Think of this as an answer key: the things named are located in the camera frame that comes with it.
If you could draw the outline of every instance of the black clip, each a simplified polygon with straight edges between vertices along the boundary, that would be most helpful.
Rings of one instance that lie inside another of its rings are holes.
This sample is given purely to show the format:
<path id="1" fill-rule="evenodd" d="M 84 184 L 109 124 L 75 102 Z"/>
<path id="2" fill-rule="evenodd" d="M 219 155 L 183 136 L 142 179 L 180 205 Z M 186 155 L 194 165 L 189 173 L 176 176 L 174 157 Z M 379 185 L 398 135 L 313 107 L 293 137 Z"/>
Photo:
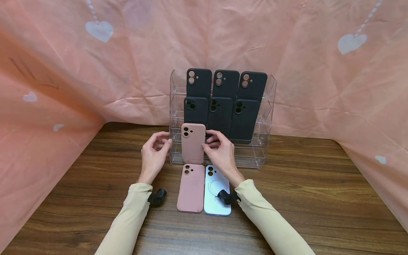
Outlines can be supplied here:
<path id="1" fill-rule="evenodd" d="M 160 188 L 156 194 L 153 192 L 150 194 L 147 202 L 155 206 L 161 205 L 164 202 L 166 195 L 167 192 L 164 189 Z"/>
<path id="2" fill-rule="evenodd" d="M 225 190 L 221 190 L 217 197 L 226 205 L 238 204 L 238 201 L 241 202 L 241 199 L 238 197 L 238 194 L 235 191 L 228 194 Z"/>

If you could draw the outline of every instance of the wood grain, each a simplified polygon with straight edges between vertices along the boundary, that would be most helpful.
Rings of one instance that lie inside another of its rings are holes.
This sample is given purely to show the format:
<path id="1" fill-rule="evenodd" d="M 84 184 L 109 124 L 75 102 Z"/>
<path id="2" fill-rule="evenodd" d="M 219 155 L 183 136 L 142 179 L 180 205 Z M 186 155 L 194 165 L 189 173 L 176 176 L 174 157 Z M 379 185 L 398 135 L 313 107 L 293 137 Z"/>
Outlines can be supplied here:
<path id="1" fill-rule="evenodd" d="M 3 255 L 93 254 L 140 173 L 144 142 L 165 127 L 108 123 L 55 186 Z M 228 217 L 176 209 L 182 166 L 153 183 L 134 254 L 272 254 L 239 207 Z M 334 141 L 272 136 L 262 170 L 242 169 L 316 254 L 408 254 L 408 234 Z"/>

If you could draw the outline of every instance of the pink backdrop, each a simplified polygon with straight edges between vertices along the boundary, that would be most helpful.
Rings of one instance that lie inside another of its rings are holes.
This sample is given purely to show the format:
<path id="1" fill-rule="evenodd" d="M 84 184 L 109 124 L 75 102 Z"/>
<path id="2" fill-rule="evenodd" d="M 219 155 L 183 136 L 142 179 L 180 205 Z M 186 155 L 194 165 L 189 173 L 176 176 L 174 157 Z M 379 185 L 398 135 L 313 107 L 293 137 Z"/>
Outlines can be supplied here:
<path id="1" fill-rule="evenodd" d="M 1 1 L 0 252 L 105 122 L 167 124 L 190 67 L 273 74 L 273 133 L 339 142 L 408 229 L 407 18 L 406 0 Z"/>

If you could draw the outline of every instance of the finger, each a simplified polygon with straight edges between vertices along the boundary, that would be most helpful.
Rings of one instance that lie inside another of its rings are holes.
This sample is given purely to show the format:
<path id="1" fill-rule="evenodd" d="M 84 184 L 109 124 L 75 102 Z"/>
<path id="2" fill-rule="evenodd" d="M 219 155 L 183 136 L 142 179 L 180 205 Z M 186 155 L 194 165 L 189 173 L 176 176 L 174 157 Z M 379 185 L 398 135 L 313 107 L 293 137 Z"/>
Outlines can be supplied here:
<path id="1" fill-rule="evenodd" d="M 167 140 L 167 142 L 163 145 L 162 149 L 160 150 L 160 153 L 163 153 L 163 155 L 167 155 L 171 148 L 172 143 L 173 143 L 172 139 Z"/>
<path id="2" fill-rule="evenodd" d="M 212 152 L 212 149 L 208 146 L 208 144 L 202 144 L 204 152 L 209 155 Z"/>
<path id="3" fill-rule="evenodd" d="M 208 144 L 208 146 L 210 148 L 218 148 L 220 145 L 221 145 L 220 142 L 212 142 L 212 143 Z"/>
<path id="4" fill-rule="evenodd" d="M 226 138 L 221 132 L 217 130 L 212 130 L 212 129 L 207 130 L 207 134 L 216 135 L 218 140 L 220 140 L 221 143 L 229 142 L 228 138 Z"/>
<path id="5" fill-rule="evenodd" d="M 155 143 L 160 143 L 160 144 L 163 144 L 163 143 L 165 143 L 165 142 L 167 142 L 167 139 L 166 139 L 166 138 L 162 138 L 162 137 L 157 137 L 157 138 L 156 138 L 156 141 L 155 141 Z"/>
<path id="6" fill-rule="evenodd" d="M 207 143 L 212 143 L 213 141 L 218 140 L 218 137 L 216 135 L 211 136 L 210 138 L 207 139 Z"/>
<path id="7" fill-rule="evenodd" d="M 153 145 L 153 149 L 159 151 L 161 148 L 163 148 L 163 144 L 155 144 Z"/>
<path id="8" fill-rule="evenodd" d="M 169 133 L 165 131 L 154 133 L 144 145 L 152 148 L 156 139 L 163 136 L 169 136 Z"/>

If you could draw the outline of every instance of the phone case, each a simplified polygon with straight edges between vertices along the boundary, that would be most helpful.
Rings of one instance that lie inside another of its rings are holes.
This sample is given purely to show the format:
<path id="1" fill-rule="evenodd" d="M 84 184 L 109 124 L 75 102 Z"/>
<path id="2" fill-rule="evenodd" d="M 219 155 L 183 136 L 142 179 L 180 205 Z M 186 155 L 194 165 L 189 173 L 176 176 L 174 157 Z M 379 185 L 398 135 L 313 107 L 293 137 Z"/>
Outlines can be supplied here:
<path id="1" fill-rule="evenodd" d="M 266 75 L 266 73 L 241 73 L 237 99 L 256 100 L 261 103 L 267 80 L 268 76 Z"/>
<path id="2" fill-rule="evenodd" d="M 184 99 L 184 122 L 199 123 L 207 127 L 208 99 L 186 97 Z"/>
<path id="3" fill-rule="evenodd" d="M 187 96 L 210 98 L 212 75 L 209 69 L 190 68 L 187 70 Z"/>
<path id="4" fill-rule="evenodd" d="M 206 128 L 203 124 L 184 123 L 181 125 L 181 156 L 185 163 L 202 164 Z"/>
<path id="5" fill-rule="evenodd" d="M 205 170 L 204 212 L 211 215 L 227 216 L 231 214 L 231 205 L 225 205 L 219 198 L 221 190 L 230 193 L 229 181 L 218 169 L 209 165 Z"/>
<path id="6" fill-rule="evenodd" d="M 231 98 L 212 97 L 208 109 L 208 129 L 220 131 L 228 138 L 233 106 L 234 101 Z"/>
<path id="7" fill-rule="evenodd" d="M 237 98 L 239 73 L 234 70 L 217 70 L 214 73 L 213 97 Z"/>
<path id="8" fill-rule="evenodd" d="M 236 100 L 232 113 L 229 139 L 232 142 L 249 144 L 258 117 L 259 102 L 256 100 Z"/>
<path id="9" fill-rule="evenodd" d="M 203 165 L 186 164 L 180 180 L 177 210 L 200 213 L 204 203 L 205 168 Z"/>

